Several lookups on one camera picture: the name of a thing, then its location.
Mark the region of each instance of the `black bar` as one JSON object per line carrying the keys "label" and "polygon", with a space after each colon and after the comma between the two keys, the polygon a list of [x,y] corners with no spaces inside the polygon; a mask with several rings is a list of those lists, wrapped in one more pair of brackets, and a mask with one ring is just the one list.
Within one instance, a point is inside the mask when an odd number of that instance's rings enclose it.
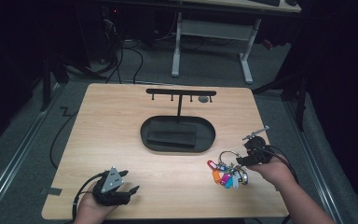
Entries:
{"label": "black bar", "polygon": [[216,91],[186,91],[186,90],[165,90],[165,89],[147,89],[149,94],[162,94],[162,95],[198,95],[198,96],[215,96]]}
{"label": "black bar", "polygon": [[183,99],[183,95],[179,95],[178,118],[177,118],[177,122],[178,122],[178,123],[179,123],[179,121],[180,121],[180,111],[182,110],[182,99]]}
{"label": "black bar", "polygon": [[282,84],[285,84],[286,82],[288,82],[290,79],[294,79],[294,78],[297,78],[297,74],[292,74],[291,76],[287,76],[287,77],[283,77],[279,80],[274,80],[262,87],[259,87],[257,89],[254,89],[252,90],[252,93],[253,94],[260,94],[264,91],[268,91],[268,90],[271,90],[273,88],[276,88],[276,87],[279,87],[280,85]]}

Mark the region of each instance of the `dark background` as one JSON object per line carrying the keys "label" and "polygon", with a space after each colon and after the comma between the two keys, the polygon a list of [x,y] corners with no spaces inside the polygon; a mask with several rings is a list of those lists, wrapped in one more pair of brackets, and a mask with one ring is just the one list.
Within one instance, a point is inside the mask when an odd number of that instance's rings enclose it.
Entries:
{"label": "dark background", "polygon": [[[358,1],[302,1],[302,15],[323,20],[262,22],[256,42],[293,46],[277,80],[298,74],[307,90],[324,133],[353,189],[358,194]],[[71,4],[0,1],[0,134],[16,111],[31,97],[42,77],[46,55],[59,52],[74,63],[109,59],[103,39],[100,9]],[[172,13],[120,9],[119,31],[152,45],[172,24]],[[298,89],[298,78],[280,88]]]}

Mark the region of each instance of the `black tray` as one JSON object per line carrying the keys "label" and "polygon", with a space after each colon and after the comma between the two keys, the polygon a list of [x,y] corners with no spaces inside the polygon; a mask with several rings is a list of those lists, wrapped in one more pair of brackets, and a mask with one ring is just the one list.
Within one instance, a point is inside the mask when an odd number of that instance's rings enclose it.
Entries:
{"label": "black tray", "polygon": [[194,152],[208,150],[216,137],[207,119],[189,116],[155,116],[141,127],[144,145],[154,151]]}

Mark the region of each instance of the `desk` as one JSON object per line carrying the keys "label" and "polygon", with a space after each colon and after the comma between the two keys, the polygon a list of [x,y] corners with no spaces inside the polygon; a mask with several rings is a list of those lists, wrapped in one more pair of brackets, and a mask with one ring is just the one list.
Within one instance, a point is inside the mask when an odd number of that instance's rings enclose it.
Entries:
{"label": "desk", "polygon": [[[286,13],[298,13],[301,11],[301,7],[299,5],[291,7],[285,3],[284,0],[281,0],[278,7],[259,4],[248,0],[182,0],[181,3],[182,2],[210,4],[222,7],[245,7],[257,10],[280,11]],[[248,56],[252,45],[255,42],[260,22],[261,19],[256,19],[255,24],[253,25],[237,25],[209,21],[182,20],[182,13],[179,13],[176,26],[176,45],[172,61],[172,76],[179,76],[181,35],[197,35],[246,41],[247,44],[245,49],[243,50],[243,53],[240,54],[240,62],[246,83],[252,84],[253,79],[249,69]]]}
{"label": "desk", "polygon": [[[216,131],[203,153],[155,152],[142,143],[143,122],[156,115],[175,115],[177,97],[151,95],[148,88],[216,91],[212,103],[183,98],[182,115],[207,119]],[[91,84],[79,110],[42,216],[70,219],[72,201],[92,176],[116,166],[130,171],[119,190],[141,187],[110,219],[284,217],[278,191],[258,173],[248,171],[249,184],[225,189],[213,182],[207,161],[224,150],[246,156],[242,138],[263,127],[252,92],[245,88]],[[268,141],[265,133],[260,136]]]}

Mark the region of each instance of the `metal key ring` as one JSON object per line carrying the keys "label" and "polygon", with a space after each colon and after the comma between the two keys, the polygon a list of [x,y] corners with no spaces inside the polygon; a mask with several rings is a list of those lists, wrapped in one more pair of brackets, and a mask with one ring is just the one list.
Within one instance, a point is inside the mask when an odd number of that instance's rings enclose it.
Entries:
{"label": "metal key ring", "polygon": [[222,162],[222,155],[223,155],[224,153],[228,153],[228,152],[229,152],[229,153],[232,153],[232,154],[234,154],[234,155],[236,155],[237,158],[240,157],[240,154],[237,153],[237,152],[235,152],[235,151],[222,151],[222,153],[220,153],[220,155],[219,155],[219,163],[225,164],[224,162]]}

